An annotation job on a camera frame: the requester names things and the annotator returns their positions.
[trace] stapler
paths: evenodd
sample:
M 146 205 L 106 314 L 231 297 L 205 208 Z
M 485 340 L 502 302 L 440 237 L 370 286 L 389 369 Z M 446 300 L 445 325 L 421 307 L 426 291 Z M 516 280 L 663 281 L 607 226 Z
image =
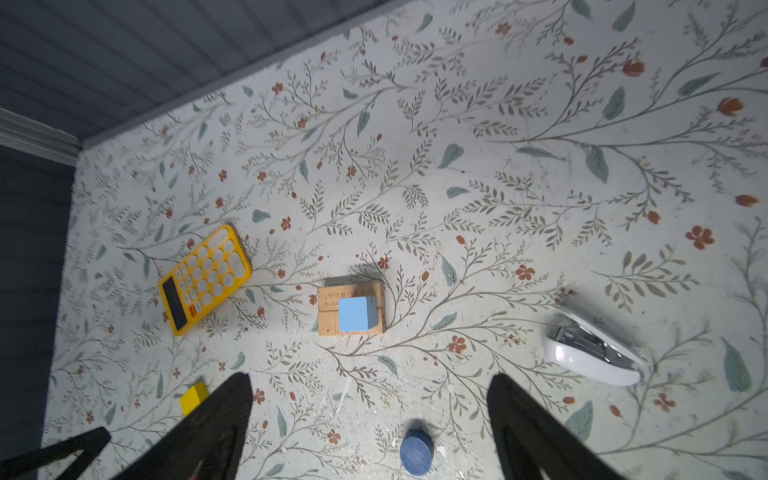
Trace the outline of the stapler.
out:
M 559 307 L 559 310 L 579 328 L 560 327 L 554 338 L 545 337 L 547 360 L 611 385 L 629 386 L 640 381 L 640 372 L 632 367 L 635 363 L 645 365 L 645 359 L 576 312 L 565 307 Z

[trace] yellow block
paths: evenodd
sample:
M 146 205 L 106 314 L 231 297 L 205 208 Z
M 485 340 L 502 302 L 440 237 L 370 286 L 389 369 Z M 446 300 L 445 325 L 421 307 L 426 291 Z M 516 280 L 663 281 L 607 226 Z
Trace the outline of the yellow block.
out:
M 189 415 L 192 410 L 195 410 L 197 406 L 207 398 L 208 388 L 206 388 L 205 383 L 195 383 L 190 391 L 185 393 L 184 396 L 179 399 L 184 416 Z

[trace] yellow calculator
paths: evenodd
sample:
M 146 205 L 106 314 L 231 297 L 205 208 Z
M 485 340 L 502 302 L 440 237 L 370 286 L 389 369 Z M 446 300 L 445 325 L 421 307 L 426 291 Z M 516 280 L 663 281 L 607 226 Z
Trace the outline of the yellow calculator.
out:
M 179 262 L 158 285 L 174 335 L 184 335 L 250 278 L 235 230 L 224 225 Z

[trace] light blue cube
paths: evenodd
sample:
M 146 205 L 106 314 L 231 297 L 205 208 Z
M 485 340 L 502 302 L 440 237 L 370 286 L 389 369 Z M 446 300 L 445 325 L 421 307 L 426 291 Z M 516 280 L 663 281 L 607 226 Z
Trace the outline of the light blue cube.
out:
M 339 299 L 339 330 L 367 332 L 379 325 L 376 296 L 354 296 Z

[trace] dark gray wall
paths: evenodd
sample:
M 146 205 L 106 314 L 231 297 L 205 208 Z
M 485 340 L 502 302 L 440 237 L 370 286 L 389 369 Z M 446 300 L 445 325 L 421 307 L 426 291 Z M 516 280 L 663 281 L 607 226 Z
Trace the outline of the dark gray wall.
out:
M 40 448 L 73 176 L 0 147 L 0 460 Z
M 3 2 L 0 107 L 83 139 L 387 1 Z

